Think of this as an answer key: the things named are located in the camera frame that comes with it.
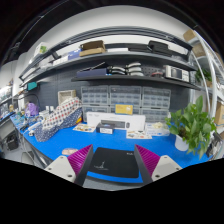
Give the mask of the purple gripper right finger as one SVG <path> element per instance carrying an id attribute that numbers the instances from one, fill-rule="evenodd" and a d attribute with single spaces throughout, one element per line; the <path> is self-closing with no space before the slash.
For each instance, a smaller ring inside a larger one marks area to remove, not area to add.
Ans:
<path id="1" fill-rule="evenodd" d="M 144 184 L 152 183 L 181 170 L 181 167 L 168 155 L 158 156 L 139 145 L 134 148 L 134 156 Z"/>

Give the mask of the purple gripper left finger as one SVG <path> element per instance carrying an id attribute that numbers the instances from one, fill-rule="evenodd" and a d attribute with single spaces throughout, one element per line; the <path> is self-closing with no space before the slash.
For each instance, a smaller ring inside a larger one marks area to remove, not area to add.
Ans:
<path id="1" fill-rule="evenodd" d="M 82 186 L 93 157 L 93 145 L 90 144 L 77 152 L 59 156 L 45 170 L 69 182 Z"/>

